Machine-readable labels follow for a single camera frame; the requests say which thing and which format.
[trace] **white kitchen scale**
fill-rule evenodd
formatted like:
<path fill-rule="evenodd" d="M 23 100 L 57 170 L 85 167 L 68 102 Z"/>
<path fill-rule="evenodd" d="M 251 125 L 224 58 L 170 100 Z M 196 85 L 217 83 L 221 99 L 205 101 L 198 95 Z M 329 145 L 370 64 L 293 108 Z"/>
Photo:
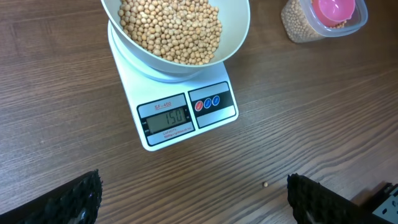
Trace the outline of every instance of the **white kitchen scale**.
<path fill-rule="evenodd" d="M 224 63 L 189 76 L 140 61 L 108 23 L 108 39 L 142 145 L 156 151 L 238 118 Z"/>

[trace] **bowl rim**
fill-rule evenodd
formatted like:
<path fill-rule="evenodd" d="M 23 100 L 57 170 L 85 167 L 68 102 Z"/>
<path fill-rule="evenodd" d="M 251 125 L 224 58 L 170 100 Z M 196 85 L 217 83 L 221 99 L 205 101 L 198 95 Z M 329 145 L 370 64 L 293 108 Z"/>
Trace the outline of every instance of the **bowl rim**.
<path fill-rule="evenodd" d="M 127 36 L 126 33 L 123 32 L 123 30 L 121 30 L 121 28 L 119 27 L 119 24 L 113 19 L 113 17 L 111 16 L 110 12 L 108 11 L 108 8 L 105 5 L 105 0 L 101 0 L 101 3 L 108 15 L 108 19 L 112 22 L 113 26 L 116 27 L 116 30 L 118 32 L 120 32 L 128 41 L 130 41 L 130 43 L 134 44 L 136 47 L 140 48 L 141 50 L 143 50 L 146 54 L 150 55 L 151 57 L 154 57 L 156 59 L 159 59 L 163 62 L 169 63 L 171 65 L 179 65 L 179 66 L 183 66 L 183 67 L 187 67 L 187 68 L 204 68 L 204 67 L 209 67 L 212 65 L 216 65 L 218 63 L 224 62 L 225 60 L 229 59 L 232 55 L 234 55 L 243 45 L 243 42 L 246 40 L 246 37 L 248 36 L 249 33 L 249 28 L 250 28 L 250 20 L 251 20 L 251 13 L 250 13 L 250 3 L 249 0 L 245 0 L 246 5 L 247 5 L 247 13 L 248 13 L 248 23 L 246 24 L 246 31 L 244 33 L 244 37 L 242 38 L 242 41 L 239 43 L 238 47 L 231 52 L 229 55 L 225 56 L 224 58 L 222 58 L 221 60 L 218 60 L 217 62 L 212 62 L 212 63 L 207 63 L 204 65 L 184 65 L 181 63 L 177 63 L 177 62 L 171 62 L 169 60 L 166 60 L 164 58 L 158 57 L 150 52 L 148 52 L 147 50 L 145 50 L 143 47 L 141 47 L 140 45 L 138 45 L 137 43 L 135 43 L 129 36 Z"/>

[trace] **wooden table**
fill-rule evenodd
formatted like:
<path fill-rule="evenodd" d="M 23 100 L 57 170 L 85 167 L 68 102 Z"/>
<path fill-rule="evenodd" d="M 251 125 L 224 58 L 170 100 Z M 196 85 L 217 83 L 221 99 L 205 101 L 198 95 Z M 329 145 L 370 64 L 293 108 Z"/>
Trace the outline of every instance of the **wooden table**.
<path fill-rule="evenodd" d="M 293 223 L 288 174 L 348 199 L 397 183 L 398 2 L 367 1 L 363 29 L 302 45 L 285 34 L 285 2 L 252 0 L 225 62 L 238 120 L 151 153 L 100 1 L 2 1 L 0 213 L 93 169 L 97 223 Z"/>

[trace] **blue button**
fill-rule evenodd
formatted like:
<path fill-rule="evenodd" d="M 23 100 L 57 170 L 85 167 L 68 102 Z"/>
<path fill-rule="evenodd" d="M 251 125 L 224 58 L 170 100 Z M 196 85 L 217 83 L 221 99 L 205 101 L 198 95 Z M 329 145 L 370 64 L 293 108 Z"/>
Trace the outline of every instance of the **blue button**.
<path fill-rule="evenodd" d="M 213 106 L 217 106 L 220 103 L 220 97 L 215 96 L 213 97 Z"/>
<path fill-rule="evenodd" d="M 210 106 L 211 106 L 211 99 L 210 99 L 210 98 L 207 98 L 207 99 L 205 100 L 205 105 L 204 105 L 204 107 L 205 107 L 206 109 L 208 109 Z"/>

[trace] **pink scoop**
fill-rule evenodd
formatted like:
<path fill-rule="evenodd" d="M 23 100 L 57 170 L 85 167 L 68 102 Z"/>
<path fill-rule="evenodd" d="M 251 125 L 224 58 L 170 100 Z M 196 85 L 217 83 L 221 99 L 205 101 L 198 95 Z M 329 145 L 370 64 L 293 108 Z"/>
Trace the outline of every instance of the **pink scoop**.
<path fill-rule="evenodd" d="M 334 27 L 351 18 L 355 0 L 313 0 L 312 6 L 323 25 Z"/>

